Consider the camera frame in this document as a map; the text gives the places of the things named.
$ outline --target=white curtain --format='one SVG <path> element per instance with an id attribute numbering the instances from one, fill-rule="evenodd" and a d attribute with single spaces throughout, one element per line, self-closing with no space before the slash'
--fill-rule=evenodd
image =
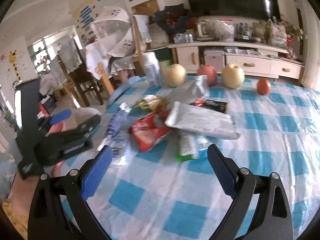
<path id="1" fill-rule="evenodd" d="M 312 90 L 320 90 L 320 20 L 308 0 L 297 0 L 303 19 L 303 28 L 308 38 L 306 65 L 302 85 Z"/>

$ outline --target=metal bolt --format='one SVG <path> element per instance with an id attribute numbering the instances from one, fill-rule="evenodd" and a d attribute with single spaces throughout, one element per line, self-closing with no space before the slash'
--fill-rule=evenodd
<path id="1" fill-rule="evenodd" d="M 247 168 L 241 168 L 240 169 L 240 172 L 243 174 L 243 175 L 248 175 L 249 174 L 249 170 Z"/>
<path id="2" fill-rule="evenodd" d="M 47 174 L 42 174 L 41 177 L 40 177 L 40 179 L 45 180 L 45 179 L 47 179 L 47 177 L 48 177 Z"/>
<path id="3" fill-rule="evenodd" d="M 273 177 L 274 179 L 279 179 L 279 175 L 278 175 L 277 173 L 272 173 L 272 177 Z"/>
<path id="4" fill-rule="evenodd" d="M 76 176 L 78 174 L 78 171 L 77 170 L 71 170 L 69 174 L 70 174 L 70 176 Z"/>

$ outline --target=checkered tablecloth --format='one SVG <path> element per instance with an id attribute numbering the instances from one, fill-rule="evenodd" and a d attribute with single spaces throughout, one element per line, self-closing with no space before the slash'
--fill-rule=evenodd
<path id="1" fill-rule="evenodd" d="M 246 79 L 237 90 L 221 80 L 210 88 L 210 98 L 229 103 L 239 140 L 214 138 L 221 152 L 239 167 L 269 176 L 277 172 L 284 184 L 292 212 L 295 239 L 320 206 L 320 95 L 304 88 L 272 82 L 271 93 L 256 93 L 256 80 Z M 151 89 L 145 78 L 129 88 L 103 115 L 93 131 L 95 147 L 119 104 L 133 105 L 144 95 L 167 95 L 170 89 Z M 133 109 L 123 129 L 148 114 Z M 176 161 L 177 135 L 149 152 L 139 152 L 132 140 L 133 159 L 121 168 L 109 168 L 95 195 L 88 199 L 93 213 L 117 240 L 207 240 L 231 204 L 206 158 Z M 96 151 L 71 158 L 63 173 L 80 168 Z M 246 233 L 254 214 L 255 195 L 238 236 Z M 70 214 L 66 201 L 65 210 Z"/>

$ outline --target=wooden drawer handle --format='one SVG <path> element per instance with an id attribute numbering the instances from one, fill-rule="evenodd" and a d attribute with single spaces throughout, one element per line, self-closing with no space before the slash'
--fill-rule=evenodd
<path id="1" fill-rule="evenodd" d="M 256 65 L 255 64 L 249 64 L 249 63 L 243 63 L 243 65 L 245 66 L 245 67 L 255 67 Z"/>
<path id="2" fill-rule="evenodd" d="M 195 53 L 195 52 L 192 53 L 192 63 L 193 63 L 193 65 L 197 65 L 197 62 L 196 62 L 196 53 Z"/>

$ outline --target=floor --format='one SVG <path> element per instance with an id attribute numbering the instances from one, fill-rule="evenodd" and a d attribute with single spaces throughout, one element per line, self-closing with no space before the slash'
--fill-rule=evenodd
<path id="1" fill-rule="evenodd" d="M 260 79 L 261 77 L 257 76 L 246 76 L 246 78 L 251 79 Z M 280 77 L 277 82 L 285 83 L 285 84 L 291 84 L 291 85 L 297 85 L 297 80 L 292 78 L 286 78 L 286 77 Z M 101 113 L 104 113 L 106 111 L 106 101 L 108 99 L 108 96 L 105 92 L 101 93 L 102 99 L 105 102 L 103 106 L 100 105 L 97 97 L 93 92 L 86 93 L 86 96 L 89 100 L 90 107 L 93 107 L 97 110 L 99 110 Z M 66 109 L 75 109 L 76 106 L 73 103 L 73 101 L 70 99 L 69 96 L 64 96 L 59 98 L 57 102 L 57 108 L 53 111 L 53 114 L 60 113 Z M 71 116 L 69 119 L 65 120 L 67 129 L 74 129 L 77 127 L 76 120 L 73 116 Z"/>

